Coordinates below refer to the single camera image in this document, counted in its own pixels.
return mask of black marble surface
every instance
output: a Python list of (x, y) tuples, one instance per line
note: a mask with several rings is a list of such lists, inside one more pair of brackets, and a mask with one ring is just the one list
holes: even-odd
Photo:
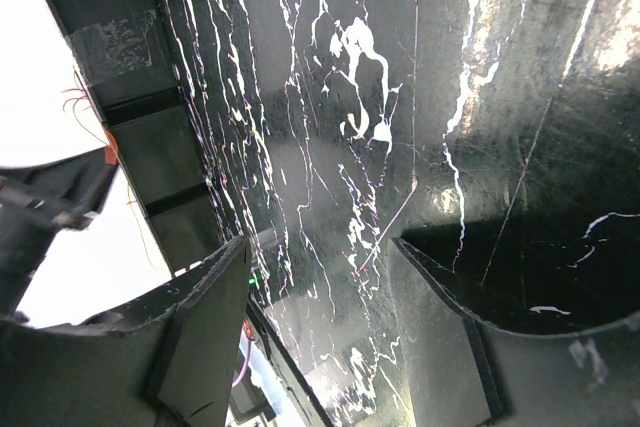
[(160, 1), (221, 234), (336, 425), (413, 423), (392, 236), (569, 330), (639, 308), (640, 0)]

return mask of white background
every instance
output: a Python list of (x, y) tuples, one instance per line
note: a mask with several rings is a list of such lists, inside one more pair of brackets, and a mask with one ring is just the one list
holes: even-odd
[[(72, 102), (66, 113), (62, 109), (76, 95), (61, 93), (75, 86), (74, 63), (45, 1), (0, 0), (0, 6), (0, 166), (48, 163), (101, 147), (78, 125)], [(84, 110), (88, 105), (78, 103), (78, 117), (104, 139), (93, 111)], [(78, 323), (169, 280), (128, 189), (119, 171), (103, 213), (89, 229), (58, 234), (19, 308), (31, 325)]]

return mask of white wall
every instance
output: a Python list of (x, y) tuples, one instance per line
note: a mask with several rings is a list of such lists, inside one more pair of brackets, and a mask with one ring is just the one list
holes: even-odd
[[(44, 0), (0, 0), (0, 165), (30, 166), (101, 146), (62, 106), (73, 93), (73, 58)], [(104, 139), (88, 103), (80, 121)], [(149, 252), (145, 253), (142, 237)], [(169, 271), (119, 171), (104, 212), (83, 232), (61, 232), (20, 310), (37, 327), (77, 323), (167, 281)]]

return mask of purple cable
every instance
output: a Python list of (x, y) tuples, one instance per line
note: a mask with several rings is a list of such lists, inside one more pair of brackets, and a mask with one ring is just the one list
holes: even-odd
[(242, 382), (244, 375), (247, 373), (247, 368), (249, 367), (249, 357), (251, 356), (251, 340), (247, 338), (247, 355), (244, 356), (244, 363), (242, 364), (242, 369), (238, 373), (238, 377), (231, 384), (231, 388), (233, 389), (236, 385)]

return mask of purple wire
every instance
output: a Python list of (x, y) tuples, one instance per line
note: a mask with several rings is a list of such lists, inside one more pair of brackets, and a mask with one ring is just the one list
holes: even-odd
[(242, 379), (244, 378), (244, 375), (247, 373), (247, 367), (249, 367), (249, 356), (251, 356), (251, 340), (247, 339), (247, 355), (244, 356), (244, 363), (242, 364), (242, 369), (240, 369), (240, 372), (238, 373), (238, 377), (236, 377), (236, 379), (233, 381), (233, 383), (231, 384), (231, 388), (233, 389), (236, 385), (240, 384), (240, 382), (242, 382)]

